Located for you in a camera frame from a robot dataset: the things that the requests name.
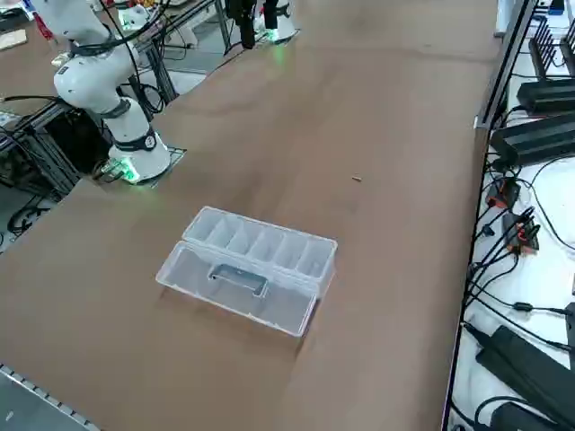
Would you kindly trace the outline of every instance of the metal rail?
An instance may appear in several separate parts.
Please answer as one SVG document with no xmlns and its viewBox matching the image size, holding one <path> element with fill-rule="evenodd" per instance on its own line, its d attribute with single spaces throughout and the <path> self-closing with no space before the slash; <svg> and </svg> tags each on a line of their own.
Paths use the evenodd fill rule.
<svg viewBox="0 0 575 431">
<path fill-rule="evenodd" d="M 63 415 L 68 416 L 69 418 L 73 419 L 77 424 L 81 425 L 88 431 L 100 431 L 95 424 L 93 424 L 90 420 L 86 419 L 82 415 L 80 415 L 74 409 L 68 407 L 61 401 L 58 401 L 56 398 L 51 396 L 48 392 L 43 391 L 41 388 L 36 386 L 34 383 L 26 379 L 25 377 L 17 374 L 14 370 L 10 369 L 8 366 L 0 364 L 0 374 L 3 374 L 6 378 L 19 384 L 27 391 L 33 393 L 40 399 L 44 400 L 48 404 L 50 404 L 55 409 L 59 410 Z"/>
</svg>

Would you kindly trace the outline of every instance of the table surface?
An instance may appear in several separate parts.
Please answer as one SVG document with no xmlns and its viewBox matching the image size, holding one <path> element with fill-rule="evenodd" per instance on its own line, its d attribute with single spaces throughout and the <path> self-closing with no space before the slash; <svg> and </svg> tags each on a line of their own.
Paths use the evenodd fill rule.
<svg viewBox="0 0 575 431">
<path fill-rule="evenodd" d="M 0 259 L 2 362 L 99 427 L 439 426 L 496 3 L 296 7 L 155 120 L 188 149 L 157 189 L 83 180 Z M 339 242 L 301 342 L 155 282 L 205 205 Z"/>
<path fill-rule="evenodd" d="M 554 38 L 558 40 L 566 34 L 569 28 L 569 17 L 567 12 L 563 15 L 549 15 L 548 23 L 551 27 Z M 535 33 L 538 22 L 532 22 L 526 41 L 523 43 L 521 52 L 528 52 L 528 39 Z M 562 62 L 562 54 L 559 49 L 555 55 L 555 62 Z M 513 72 L 524 76 L 535 75 L 531 57 L 528 54 L 519 54 Z M 568 75 L 566 66 L 554 66 L 549 68 L 550 75 Z M 536 78 L 524 78 L 512 76 L 509 82 L 509 102 L 508 110 L 519 104 L 517 92 L 523 82 L 536 81 Z M 524 111 L 513 112 L 509 115 L 508 124 L 515 126 L 523 122 L 535 121 L 529 118 Z M 531 181 L 536 172 L 541 168 L 541 164 L 528 166 L 522 169 L 520 177 L 523 180 Z M 492 181 L 490 174 L 485 175 L 484 184 Z M 553 226 L 560 233 L 567 243 L 575 242 L 575 230 L 571 226 L 569 215 L 575 210 L 575 201 L 571 198 L 572 184 L 575 183 L 575 162 L 573 160 L 561 161 L 544 169 L 537 177 L 535 190 L 545 212 L 553 221 Z M 502 277 L 492 283 L 487 289 L 489 293 L 496 295 L 499 299 L 507 303 L 516 301 L 529 302 L 534 306 L 564 308 L 573 301 L 572 288 L 575 274 L 575 260 L 562 247 L 546 227 L 546 223 L 541 214 L 541 210 L 535 202 L 533 193 L 529 192 L 524 185 L 521 185 L 519 199 L 514 206 L 514 213 L 520 214 L 524 209 L 535 206 L 535 223 L 541 224 L 537 238 L 540 243 L 540 251 L 535 256 L 522 257 L 517 268 L 509 275 Z M 480 213 L 486 208 L 484 199 L 482 200 Z M 479 228 L 489 222 L 499 210 L 492 209 L 479 223 Z M 481 261 L 485 253 L 497 241 L 501 234 L 501 224 L 494 226 L 495 236 L 492 238 L 482 237 L 476 243 L 473 251 L 473 261 Z M 485 273 L 483 281 L 509 269 L 513 264 L 512 258 L 507 258 L 494 264 Z M 506 317 L 529 330 L 552 341 L 559 341 L 567 344 L 567 329 L 562 316 L 547 312 L 532 312 L 525 315 L 522 312 L 514 312 L 501 303 L 492 300 L 487 295 L 482 299 L 491 307 L 503 313 Z M 541 349 L 545 354 L 551 356 L 560 364 L 570 368 L 569 355 L 565 352 L 548 347 L 535 339 L 532 339 L 521 330 L 512 327 L 509 323 L 496 316 L 477 302 L 474 302 L 465 313 L 465 319 L 470 321 L 478 329 L 492 334 L 501 324 L 515 330 L 519 335 Z M 497 377 L 477 364 L 475 356 L 479 352 L 479 347 L 467 332 L 463 332 L 460 349 L 456 359 L 456 378 L 454 381 L 454 400 L 458 408 L 465 415 L 473 418 L 474 412 L 479 404 L 494 396 L 509 395 L 514 393 L 508 386 L 502 383 Z M 481 421 L 488 424 L 492 412 L 500 406 L 500 403 L 492 403 L 481 415 Z M 452 423 L 464 425 L 464 422 L 452 413 Z"/>
<path fill-rule="evenodd" d="M 35 22 L 28 22 L 23 28 L 28 41 L 18 47 L 0 51 L 0 96 L 54 96 L 54 73 L 57 69 L 50 62 L 57 52 L 42 37 Z M 46 103 L 39 100 L 5 102 L 0 104 L 0 110 L 28 115 Z"/>
</svg>

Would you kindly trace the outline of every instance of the black power supply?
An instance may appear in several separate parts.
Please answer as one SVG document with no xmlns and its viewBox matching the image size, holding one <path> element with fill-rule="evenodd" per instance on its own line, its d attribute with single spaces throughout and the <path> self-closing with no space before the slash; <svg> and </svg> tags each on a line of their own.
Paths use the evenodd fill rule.
<svg viewBox="0 0 575 431">
<path fill-rule="evenodd" d="M 575 111 L 575 79 L 522 83 L 517 98 L 531 115 Z"/>
<path fill-rule="evenodd" d="M 487 190 L 485 201 L 490 207 L 511 209 L 518 200 L 520 190 L 514 178 L 499 177 Z"/>
<path fill-rule="evenodd" d="M 507 166 L 575 154 L 575 113 L 496 130 L 490 141 Z"/>
</svg>

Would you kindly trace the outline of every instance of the electrical cable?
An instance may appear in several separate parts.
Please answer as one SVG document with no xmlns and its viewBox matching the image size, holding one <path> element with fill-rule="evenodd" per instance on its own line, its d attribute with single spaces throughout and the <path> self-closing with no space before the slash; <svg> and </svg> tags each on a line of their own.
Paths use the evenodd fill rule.
<svg viewBox="0 0 575 431">
<path fill-rule="evenodd" d="M 504 260 L 505 258 L 507 258 L 508 256 L 511 256 L 511 255 L 517 256 L 517 254 L 515 254 L 513 251 L 510 251 L 510 252 L 508 252 L 508 253 L 506 253 L 506 254 L 503 254 L 503 255 L 499 256 L 498 258 L 493 258 L 492 260 L 490 260 L 490 261 L 489 261 L 488 263 L 486 263 L 486 264 L 478 265 L 476 268 L 479 269 L 479 268 L 489 267 L 490 265 L 493 265 L 494 263 L 497 263 L 497 262 L 499 262 L 499 261 L 501 261 L 501 260 Z"/>
<path fill-rule="evenodd" d="M 169 23 L 172 23 L 172 19 L 169 16 L 165 16 L 165 20 Z M 186 58 L 186 56 L 188 55 L 188 45 L 186 44 L 186 40 L 183 38 L 183 35 L 181 34 L 181 31 L 179 28 L 176 28 L 176 32 L 178 33 L 178 36 L 180 36 L 181 39 L 181 48 L 183 49 L 183 56 L 181 58 L 173 58 L 173 57 L 166 57 L 165 56 L 165 38 L 168 36 L 165 27 L 162 29 L 162 41 L 160 43 L 161 49 L 160 49 L 160 57 L 162 58 L 162 60 L 171 60 L 171 61 L 182 61 L 183 59 Z"/>
<path fill-rule="evenodd" d="M 516 220 L 515 224 L 526 224 L 529 221 L 531 221 L 533 219 L 533 217 L 531 216 L 533 214 L 533 212 L 535 211 L 535 209 L 533 207 L 529 207 L 528 209 L 526 209 L 525 211 L 523 211 L 523 213 L 521 213 Z M 480 266 L 483 266 L 485 264 L 485 262 L 487 261 L 487 259 L 490 257 L 490 255 L 495 251 L 495 249 L 497 248 L 497 246 L 505 241 L 509 241 L 508 238 L 508 233 L 511 232 L 512 229 L 514 229 L 516 226 L 515 224 L 512 224 L 510 227 L 508 227 L 505 232 L 503 232 L 503 234 L 501 235 L 501 237 L 493 244 L 493 246 L 487 251 L 487 253 L 485 254 L 485 256 L 483 257 L 483 259 L 481 260 L 481 262 L 479 262 Z"/>
<path fill-rule="evenodd" d="M 23 207 L 17 210 L 12 216 L 10 220 L 8 220 L 7 230 L 9 233 L 12 233 L 16 238 L 21 236 L 24 232 L 26 232 L 32 226 L 32 223 L 27 222 L 27 218 L 32 215 L 40 216 L 42 213 L 49 211 L 49 208 L 40 208 L 38 204 L 45 198 L 46 196 L 38 196 L 34 195 L 30 198 Z"/>
<path fill-rule="evenodd" d="M 38 99 L 38 100 L 43 100 L 43 101 L 54 101 L 56 103 L 62 103 L 66 106 L 71 106 L 68 102 L 66 102 L 61 97 L 41 96 L 41 95 L 37 95 L 37 94 L 0 97 L 0 102 L 3 102 L 3 101 L 27 101 L 27 100 L 32 100 L 32 99 L 34 99 L 34 100 Z"/>
<path fill-rule="evenodd" d="M 541 201 L 539 200 L 539 197 L 537 196 L 537 192 L 535 190 L 534 187 L 534 182 L 537 179 L 537 177 L 541 174 L 541 172 L 547 167 L 550 166 L 553 163 L 556 163 L 560 160 L 564 160 L 564 159 L 569 159 L 575 157 L 574 155 L 567 155 L 567 156 L 563 156 L 563 157 L 557 157 L 555 159 L 552 159 L 551 161 L 547 162 L 546 164 L 544 164 L 541 168 L 539 168 L 539 170 L 537 171 L 537 173 L 535 174 L 535 176 L 533 177 L 533 179 L 531 181 L 527 181 L 527 180 L 523 180 L 523 179 L 517 179 L 518 182 L 521 182 L 525 185 L 527 185 L 527 187 L 533 191 L 533 196 L 535 197 L 535 202 L 537 203 L 537 205 L 539 206 L 539 209 L 541 210 L 541 214 L 543 215 L 545 222 L 547 222 L 547 224 L 549 225 L 549 229 L 551 230 L 553 236 L 557 239 L 557 241 L 559 241 L 562 245 L 564 245 L 565 247 L 567 247 L 568 249 L 570 249 L 571 251 L 575 251 L 575 247 L 568 244 L 566 241 L 563 240 L 563 238 L 557 233 L 557 230 L 555 229 L 555 226 L 553 225 L 553 223 L 551 222 L 551 219 L 549 218 L 549 216 L 547 215 L 545 209 L 543 208 L 543 206 L 541 205 Z"/>
<path fill-rule="evenodd" d="M 0 126 L 0 130 L 2 132 L 4 132 L 4 134 L 6 136 L 8 136 L 10 139 L 13 140 L 13 142 L 22 149 L 22 151 L 24 151 L 24 153 L 26 155 L 28 155 L 28 157 L 30 157 L 33 161 L 35 161 L 36 159 L 41 160 L 43 162 L 46 162 L 46 159 L 44 158 L 44 156 L 36 154 L 35 152 L 33 152 L 30 148 L 27 148 L 26 145 L 24 145 L 19 138 L 17 138 L 13 132 L 11 132 L 10 130 L 8 130 L 7 128 L 5 128 L 4 126 Z"/>
<path fill-rule="evenodd" d="M 500 253 L 501 251 L 505 250 L 506 248 L 507 248 L 507 246 L 506 246 L 506 245 L 503 245 L 503 246 L 500 248 L 500 250 L 498 251 L 498 253 Z M 505 277 L 507 274 L 510 274 L 511 272 L 513 272 L 513 271 L 518 267 L 518 264 L 519 264 L 519 256 L 518 256 L 518 255 L 515 255 L 515 259 L 514 259 L 514 262 L 513 262 L 513 266 L 512 266 L 511 268 L 509 268 L 508 270 L 503 271 L 503 272 L 499 273 L 498 275 L 496 275 L 496 276 L 490 278 L 483 286 L 481 286 L 481 287 L 479 288 L 479 292 L 477 292 L 477 295 L 480 295 L 480 294 L 487 288 L 487 286 L 490 285 L 491 283 L 494 283 L 496 280 L 500 279 L 501 277 Z M 473 291 L 473 286 L 479 286 L 479 280 L 481 280 L 481 278 L 483 277 L 483 275 L 485 274 L 485 272 L 487 271 L 487 269 L 488 269 L 490 266 L 491 266 L 491 264 L 482 267 L 482 272 L 481 272 L 481 274 L 477 277 L 476 280 L 473 280 L 473 277 L 475 277 L 475 274 L 472 274 L 472 279 L 468 279 L 468 280 L 467 280 L 466 289 L 465 289 L 467 295 L 469 295 L 469 294 Z M 467 302 L 467 297 L 466 297 L 466 298 L 464 299 L 464 302 L 465 302 L 464 309 L 466 309 L 466 308 L 469 307 L 469 305 L 471 305 L 471 303 L 473 302 L 473 298 L 472 298 L 469 302 Z"/>
<path fill-rule="evenodd" d="M 495 204 L 488 205 L 487 208 L 485 208 L 485 210 L 479 215 L 479 217 L 477 217 L 477 221 L 479 222 L 482 218 L 484 218 L 487 215 L 487 213 L 489 213 L 489 210 L 494 207 L 494 205 Z"/>
<path fill-rule="evenodd" d="M 75 51 L 82 56 L 88 56 L 88 57 L 97 56 L 103 52 L 109 51 L 110 49 L 114 49 L 122 44 L 134 40 L 135 38 L 138 38 L 140 35 L 144 34 L 159 21 L 159 19 L 165 14 L 165 11 L 170 6 L 170 2 L 171 0 L 166 0 L 166 2 L 164 3 L 164 0 L 162 0 L 155 15 L 148 22 L 146 22 L 146 24 L 144 24 L 140 29 L 134 31 L 128 36 L 126 37 L 122 36 L 121 39 L 115 39 L 108 42 L 78 46 L 75 47 Z"/>
<path fill-rule="evenodd" d="M 523 212 L 523 214 L 526 213 L 526 212 L 528 212 L 530 209 L 533 209 L 533 207 L 528 208 L 526 211 Z M 521 222 L 521 221 L 520 221 L 520 220 L 521 220 L 521 217 L 522 217 L 522 216 L 520 216 L 520 218 L 519 218 L 514 224 L 512 224 L 512 225 L 505 231 L 505 233 L 503 233 L 503 235 L 501 235 L 501 237 L 498 239 L 498 241 L 493 245 L 493 247 L 491 247 L 490 251 L 488 251 L 488 255 L 489 255 L 489 254 L 491 253 L 491 251 L 494 250 L 494 248 L 497 246 L 498 242 L 501 242 L 501 239 L 502 239 L 502 238 L 505 238 L 505 242 L 504 242 L 503 245 L 500 247 L 500 249 L 495 253 L 495 255 L 493 256 L 493 258 L 492 258 L 492 260 L 490 261 L 490 263 L 487 264 L 487 265 L 485 265 L 485 259 L 483 259 L 483 260 L 479 263 L 479 265 L 477 266 L 477 268 L 482 268 L 482 272 L 480 273 L 480 275 L 479 275 L 475 280 L 473 280 L 473 278 L 475 277 L 475 273 L 473 273 L 473 274 L 471 275 L 471 279 L 470 279 L 470 278 L 467 278 L 467 283 L 466 283 L 466 286 L 465 286 L 465 293 L 466 293 L 465 298 L 464 298 L 464 301 L 465 301 L 465 302 L 467 301 L 467 300 L 466 300 L 466 297 L 473 292 L 473 287 L 471 286 L 471 288 L 470 288 L 469 285 L 470 285 L 470 284 L 473 284 L 474 286 L 478 286 L 479 280 L 481 280 L 481 278 L 483 277 L 483 275 L 485 274 L 485 272 L 487 271 L 487 269 L 488 269 L 493 263 L 495 263 L 495 261 L 499 261 L 499 260 L 497 259 L 498 255 L 499 255 L 502 251 L 506 250 L 506 248 L 507 248 L 509 242 L 513 239 L 513 237 L 508 237 L 508 233 L 510 232 L 510 230 L 513 229 L 513 228 L 517 225 L 517 222 L 527 224 L 527 223 L 529 223 L 530 221 L 533 220 L 533 218 L 531 217 L 531 215 L 529 215 L 529 217 L 530 217 L 529 219 L 527 219 L 525 222 Z M 533 228 L 533 230 L 531 230 L 529 233 L 526 234 L 526 237 L 527 237 L 527 240 L 528 240 L 528 241 L 531 241 L 531 239 L 533 239 L 533 238 L 537 235 L 537 232 L 539 232 L 539 228 L 540 228 L 540 226 L 535 226 L 535 227 Z M 493 283 L 495 280 L 497 280 L 497 279 L 499 279 L 499 278 L 501 278 L 501 277 L 503 277 L 503 276 L 506 276 L 507 274 L 510 274 L 510 273 L 517 267 L 517 265 L 518 265 L 518 260 L 519 260 L 519 257 L 518 257 L 518 255 L 516 254 L 516 255 L 515 255 L 515 262 L 514 262 L 513 267 L 511 267 L 509 270 L 504 271 L 504 272 L 498 274 L 497 276 L 491 278 L 487 283 L 485 283 L 485 285 L 483 285 L 482 287 L 480 287 L 479 292 L 478 292 L 476 295 L 472 295 L 472 299 L 471 299 L 469 302 L 466 302 L 466 304 L 464 305 L 464 309 L 467 308 L 469 305 L 471 305 L 471 303 L 473 302 L 473 299 L 475 299 L 475 297 L 476 297 L 477 295 L 480 295 L 480 294 L 487 288 L 487 286 L 488 286 L 490 283 Z"/>
<path fill-rule="evenodd" d="M 557 64 L 557 63 L 555 63 L 555 58 L 552 57 L 552 58 L 551 58 L 551 62 L 553 63 L 553 65 L 554 65 L 555 67 L 563 67 L 563 66 L 565 66 L 565 58 L 563 59 L 563 61 L 562 61 L 561 63 Z"/>
<path fill-rule="evenodd" d="M 230 31 L 227 33 L 227 40 L 231 41 L 232 40 L 232 33 L 234 32 L 234 26 L 235 26 L 235 21 L 232 20 L 232 26 L 230 27 Z M 235 47 L 237 47 L 238 45 L 240 45 L 242 42 L 236 42 L 234 44 L 230 44 L 229 48 L 224 49 L 224 57 L 227 56 L 227 54 L 229 54 L 229 52 L 234 49 Z"/>
<path fill-rule="evenodd" d="M 534 393 L 539 398 L 540 404 L 543 404 L 546 407 L 545 414 L 549 416 L 552 420 L 557 422 L 557 424 L 565 427 L 565 429 L 572 430 L 575 424 L 572 424 L 568 418 L 565 418 L 562 414 L 561 408 L 556 406 L 554 400 L 545 392 L 543 391 L 537 383 L 533 382 L 533 380 L 529 377 L 528 374 L 523 373 L 522 371 L 518 370 L 515 367 L 515 364 L 509 357 L 503 352 L 499 346 L 491 341 L 491 337 L 489 337 L 484 332 L 475 328 L 470 322 L 463 321 L 463 327 L 477 340 L 477 342 L 484 348 L 489 349 L 496 353 L 500 359 L 505 362 L 509 368 L 516 373 L 517 378 L 523 381 L 523 384 L 527 386 L 531 392 Z"/>
<path fill-rule="evenodd" d="M 507 124 L 507 120 L 509 119 L 509 115 L 511 115 L 513 112 L 517 112 L 519 110 L 526 110 L 525 106 L 523 105 L 517 105 L 514 106 L 513 108 L 511 108 L 510 110 L 508 110 L 505 115 L 503 116 L 503 118 L 501 119 L 501 125 L 505 125 Z"/>
<path fill-rule="evenodd" d="M 488 303 L 483 301 L 483 299 L 481 299 L 479 296 L 477 296 L 473 292 L 471 292 L 471 296 L 473 297 L 473 299 L 475 299 L 478 303 L 483 305 L 485 308 L 487 308 L 491 312 L 497 314 L 501 319 L 503 319 L 507 323 L 510 323 L 511 325 L 515 326 L 519 330 L 524 331 L 526 334 L 529 334 L 534 339 L 537 339 L 538 341 L 545 343 L 547 346 L 554 347 L 554 348 L 557 348 L 559 350 L 563 350 L 563 351 L 568 352 L 568 353 L 573 351 L 573 346 L 569 346 L 567 344 L 560 343 L 559 341 L 551 341 L 549 339 L 545 339 L 545 338 L 541 337 L 539 334 L 536 334 L 533 331 L 528 330 L 526 327 L 520 325 L 519 323 L 516 323 L 515 321 L 513 321 L 509 317 L 507 317 L 505 314 L 503 314 L 502 312 L 499 312 L 495 308 L 491 307 Z"/>
<path fill-rule="evenodd" d="M 523 302 L 507 303 L 507 302 L 503 301 L 502 299 L 498 298 L 497 296 L 495 296 L 494 294 L 492 294 L 491 292 L 485 290 L 485 288 L 483 286 L 478 285 L 474 281 L 472 281 L 471 283 L 474 284 L 476 287 L 479 287 L 482 290 L 481 291 L 482 294 L 486 294 L 487 296 L 489 296 L 494 301 L 497 301 L 498 303 L 500 303 L 501 305 L 505 305 L 506 307 L 512 308 L 513 310 L 515 310 L 517 312 L 532 312 L 532 311 L 554 312 L 556 314 L 560 314 L 561 316 L 573 316 L 572 311 L 563 310 L 561 308 L 535 307 L 530 303 L 523 303 Z"/>
<path fill-rule="evenodd" d="M 465 415 L 465 413 L 463 411 L 461 411 L 457 406 L 456 406 L 456 402 L 453 401 L 453 398 L 450 401 L 451 404 L 451 408 L 455 411 L 455 413 L 457 413 L 457 416 L 459 416 L 465 423 L 467 423 L 467 425 L 469 425 L 470 427 L 474 427 L 475 423 L 473 422 L 473 419 L 469 418 L 468 416 Z"/>
<path fill-rule="evenodd" d="M 132 49 L 130 47 L 130 45 L 128 44 L 128 41 L 126 40 L 126 38 L 124 38 L 124 34 L 121 30 L 121 28 L 119 27 L 119 25 L 116 23 L 116 21 L 114 20 L 113 16 L 111 15 L 111 12 L 108 8 L 108 6 L 106 6 L 106 4 L 102 1 L 99 0 L 100 5 L 102 6 L 104 12 L 108 15 L 108 17 L 110 18 L 112 24 L 114 25 L 114 28 L 116 29 L 116 31 L 119 33 L 119 35 L 121 36 L 121 38 L 124 40 L 124 44 L 126 45 L 126 49 L 128 50 L 129 53 L 129 57 L 130 60 L 132 62 L 132 66 L 134 67 L 134 72 L 136 75 L 136 81 L 137 81 L 137 98 L 140 100 L 140 102 L 144 105 L 144 107 L 149 110 L 150 112 L 152 112 L 153 114 L 159 114 L 160 112 L 162 112 L 162 110 L 164 109 L 165 105 L 166 105 L 166 99 L 164 98 L 164 96 L 160 93 L 160 91 L 155 88 L 153 85 L 150 84 L 142 84 L 142 81 L 140 79 L 140 73 L 137 70 L 137 62 L 136 62 L 136 58 L 134 57 L 134 53 L 132 52 Z M 156 106 L 154 106 L 152 104 L 152 102 L 147 98 L 146 95 L 146 88 L 152 88 L 154 89 L 154 91 L 157 92 L 158 96 L 160 97 L 160 101 L 158 102 L 158 104 Z"/>
<path fill-rule="evenodd" d="M 491 228 L 493 226 L 493 224 L 495 222 L 497 222 L 500 218 L 502 218 L 508 211 L 509 211 L 509 208 L 503 208 L 503 210 L 500 211 L 495 217 L 493 217 L 493 219 L 490 222 L 484 224 L 482 229 L 478 233 L 475 234 L 475 236 L 473 238 L 473 242 L 476 242 L 483 235 L 486 228 Z"/>
<path fill-rule="evenodd" d="M 482 412 L 483 409 L 485 409 L 487 406 L 489 406 L 490 404 L 492 404 L 493 402 L 499 402 L 499 401 L 512 401 L 512 402 L 516 402 L 517 404 L 523 404 L 524 406 L 530 407 L 531 409 L 535 409 L 537 411 L 539 411 L 532 403 L 530 403 L 527 400 L 524 400 L 522 398 L 518 398 L 518 397 L 511 397 L 508 395 L 505 396 L 499 396 L 499 397 L 491 397 L 488 398 L 487 400 L 483 401 L 478 407 L 477 410 L 475 411 L 475 415 L 474 415 L 474 421 L 476 424 L 479 424 L 479 416 Z"/>
</svg>

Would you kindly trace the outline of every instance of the green led light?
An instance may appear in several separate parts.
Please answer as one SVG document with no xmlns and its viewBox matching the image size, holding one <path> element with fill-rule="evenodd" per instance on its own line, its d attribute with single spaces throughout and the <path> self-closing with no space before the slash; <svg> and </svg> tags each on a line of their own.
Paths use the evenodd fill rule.
<svg viewBox="0 0 575 431">
<path fill-rule="evenodd" d="M 123 159 L 121 165 L 123 168 L 122 170 L 124 171 L 124 180 L 131 182 L 132 184 L 137 183 L 140 179 L 140 174 L 137 173 L 132 161 L 128 158 Z"/>
</svg>

